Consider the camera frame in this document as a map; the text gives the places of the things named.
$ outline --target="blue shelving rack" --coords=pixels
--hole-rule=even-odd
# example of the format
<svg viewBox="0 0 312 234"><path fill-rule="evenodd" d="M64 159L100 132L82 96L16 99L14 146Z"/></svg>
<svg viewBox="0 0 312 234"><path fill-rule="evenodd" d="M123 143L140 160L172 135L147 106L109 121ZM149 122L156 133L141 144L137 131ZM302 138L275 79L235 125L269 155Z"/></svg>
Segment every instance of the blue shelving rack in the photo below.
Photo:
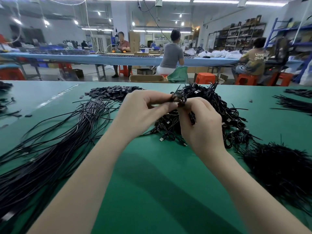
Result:
<svg viewBox="0 0 312 234"><path fill-rule="evenodd" d="M290 31L297 31L298 27L291 27L291 28L280 28L280 29L275 29L275 26L277 23L289 23L289 21L280 21L278 20L278 18L275 19L271 33L269 35L269 39L266 43L265 49L268 47L268 45L274 45L275 43L272 43L271 41L280 33L283 32L283 36L286 36L287 32ZM307 25L307 26L302 26L299 31L301 30L312 30L312 25ZM305 43L293 43L292 46L310 46L312 47L312 42L305 42ZM296 83L300 83L301 77L304 73L304 71L306 70L307 66L309 65L310 61L312 60L312 51L310 53L310 56L304 61L304 65L302 67L302 70L300 71L299 75L296 77L295 82Z"/></svg>

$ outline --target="hair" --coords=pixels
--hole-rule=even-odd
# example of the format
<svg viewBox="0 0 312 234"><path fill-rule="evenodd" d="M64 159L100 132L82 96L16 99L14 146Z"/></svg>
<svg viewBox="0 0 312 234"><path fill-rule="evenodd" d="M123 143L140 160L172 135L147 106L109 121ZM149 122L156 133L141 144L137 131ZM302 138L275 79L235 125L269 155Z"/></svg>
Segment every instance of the hair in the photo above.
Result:
<svg viewBox="0 0 312 234"><path fill-rule="evenodd" d="M265 42L266 42L266 38L257 38L257 39L253 42L253 45L255 46L255 48L263 48Z"/></svg>
<svg viewBox="0 0 312 234"><path fill-rule="evenodd" d="M176 41L176 40L178 40L180 37L181 37L181 33L180 33L179 30L173 30L173 31L171 32L170 38L171 38L172 41Z"/></svg>

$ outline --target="hand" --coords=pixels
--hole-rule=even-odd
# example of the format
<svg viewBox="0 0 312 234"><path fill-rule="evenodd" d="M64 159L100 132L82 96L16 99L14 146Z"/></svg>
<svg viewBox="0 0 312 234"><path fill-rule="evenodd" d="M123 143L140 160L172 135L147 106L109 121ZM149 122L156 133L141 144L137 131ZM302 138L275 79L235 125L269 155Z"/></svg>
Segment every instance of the hand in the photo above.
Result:
<svg viewBox="0 0 312 234"><path fill-rule="evenodd" d="M129 143L142 135L156 120L177 109L177 103L169 103L171 94L152 90L135 90L127 94L109 130L118 133Z"/></svg>
<svg viewBox="0 0 312 234"><path fill-rule="evenodd" d="M225 152L221 115L203 98L188 98L183 108L178 108L181 133L196 155L207 161ZM188 114L193 111L196 124Z"/></svg>

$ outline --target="green bag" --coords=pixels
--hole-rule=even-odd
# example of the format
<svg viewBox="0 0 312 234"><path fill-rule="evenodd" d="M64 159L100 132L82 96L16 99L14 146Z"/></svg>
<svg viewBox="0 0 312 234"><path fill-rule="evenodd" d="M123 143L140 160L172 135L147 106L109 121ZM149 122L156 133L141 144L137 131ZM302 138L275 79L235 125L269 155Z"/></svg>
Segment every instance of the green bag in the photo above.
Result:
<svg viewBox="0 0 312 234"><path fill-rule="evenodd" d="M188 67L177 66L173 73L167 76L170 83L186 83L188 80Z"/></svg>

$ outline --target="green table surface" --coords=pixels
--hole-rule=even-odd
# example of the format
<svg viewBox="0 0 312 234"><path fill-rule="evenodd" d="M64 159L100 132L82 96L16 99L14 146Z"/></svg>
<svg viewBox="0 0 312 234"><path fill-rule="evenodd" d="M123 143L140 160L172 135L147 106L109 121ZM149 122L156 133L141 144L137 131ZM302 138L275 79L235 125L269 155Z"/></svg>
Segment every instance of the green table surface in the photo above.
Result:
<svg viewBox="0 0 312 234"><path fill-rule="evenodd" d="M14 87L9 95L21 98L21 102L17 100L14 107L23 103L23 108L27 108L33 116L22 117L0 130L2 153L16 146L22 135L37 122L74 111L77 103L72 102L80 100L79 96L91 88L118 84L170 93L179 86L116 82L84 82L77 86L76 82L12 83ZM275 104L277 100L273 95L283 94L302 101L312 100L285 94L284 89L285 87L219 85L216 92L230 107L232 103L237 108L248 109L240 110L240 116L248 120L247 128L253 135L262 138L264 143L279 143L282 136L282 141L288 147L307 150L311 154L311 117L301 112L270 108L279 107ZM49 100L52 95L60 92L63 93ZM38 107L47 100L48 104ZM226 190L193 151L173 141L160 142L160 137L154 134L136 138L122 153L92 234L247 233ZM229 152L238 159L232 149ZM248 170L241 159L238 161ZM0 174L3 172L4 168L0 168ZM287 208L303 224L312 228L311 217L292 207Z"/></svg>

